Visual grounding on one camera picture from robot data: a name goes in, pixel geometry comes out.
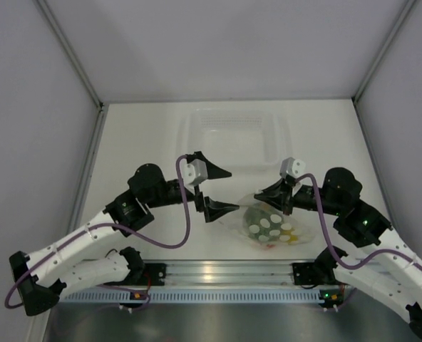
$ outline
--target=plastic bag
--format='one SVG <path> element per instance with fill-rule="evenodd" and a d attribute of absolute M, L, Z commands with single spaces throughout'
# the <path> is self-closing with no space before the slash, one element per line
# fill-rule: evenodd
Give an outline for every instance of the plastic bag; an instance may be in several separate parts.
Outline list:
<path fill-rule="evenodd" d="M 219 222 L 261 247 L 306 244 L 315 237 L 312 228 L 257 201 L 254 194 L 243 197 L 237 204 L 240 208 L 226 214 Z"/>

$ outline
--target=gray floor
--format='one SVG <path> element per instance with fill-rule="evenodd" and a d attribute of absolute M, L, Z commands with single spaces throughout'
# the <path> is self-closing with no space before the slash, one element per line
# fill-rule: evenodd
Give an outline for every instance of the gray floor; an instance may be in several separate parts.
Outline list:
<path fill-rule="evenodd" d="M 43 342 L 419 341 L 395 313 L 364 294 L 339 314 L 284 304 L 158 304 L 131 315 L 116 307 L 94 312 L 98 308 L 58 306 L 58 330 L 50 322 Z"/>

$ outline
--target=white table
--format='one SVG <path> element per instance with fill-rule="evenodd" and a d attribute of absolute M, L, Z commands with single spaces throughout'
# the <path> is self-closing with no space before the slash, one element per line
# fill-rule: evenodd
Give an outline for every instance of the white table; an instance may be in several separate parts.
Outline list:
<path fill-rule="evenodd" d="M 186 115 L 198 108 L 266 110 L 287 122 L 293 157 L 307 164 L 307 172 L 321 184 L 326 171 L 350 169 L 364 188 L 361 198 L 387 215 L 359 122 L 350 100 L 288 100 L 196 103 L 134 103 L 110 105 L 96 163 L 92 172 L 82 223 L 127 190 L 127 181 L 142 164 L 160 166 L 167 180 L 176 178 L 178 132 Z M 205 195 L 214 200 L 236 202 L 279 179 L 278 167 L 252 175 L 234 175 L 226 180 L 205 182 Z M 161 249 L 135 237 L 134 246 L 146 260 L 295 260 L 314 259 L 325 248 L 317 213 L 294 210 L 294 217 L 317 232 L 313 242 L 263 250 L 248 244 L 217 222 L 205 224 L 203 215 L 190 205 L 192 232 L 188 243 L 176 250 Z M 140 232 L 165 243 L 179 242 L 185 231 L 182 205 L 152 209 L 155 221 Z M 332 228 L 332 241 L 350 246 Z"/>

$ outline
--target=white wall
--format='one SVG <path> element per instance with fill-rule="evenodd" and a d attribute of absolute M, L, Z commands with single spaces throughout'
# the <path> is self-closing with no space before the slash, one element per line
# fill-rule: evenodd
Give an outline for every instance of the white wall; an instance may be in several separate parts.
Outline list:
<path fill-rule="evenodd" d="M 359 112 L 398 229 L 422 257 L 422 1 Z"/>
<path fill-rule="evenodd" d="M 104 100 L 350 98 L 405 0 L 48 0 Z"/>
<path fill-rule="evenodd" d="M 4 308 L 8 258 L 64 232 L 95 121 L 32 0 L 0 0 L 0 341 L 22 341 L 28 326 L 23 309 Z"/>

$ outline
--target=perforated metal strip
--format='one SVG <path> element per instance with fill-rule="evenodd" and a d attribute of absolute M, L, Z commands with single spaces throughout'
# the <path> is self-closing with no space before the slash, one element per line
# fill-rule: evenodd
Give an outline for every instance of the perforated metal strip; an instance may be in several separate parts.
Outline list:
<path fill-rule="evenodd" d="M 151 289 L 151 303 L 260 303 L 260 304 L 317 304 L 323 303 L 319 290 L 180 290 Z M 137 303 L 126 291 L 88 289 L 76 292 L 61 300 L 62 303 Z"/>

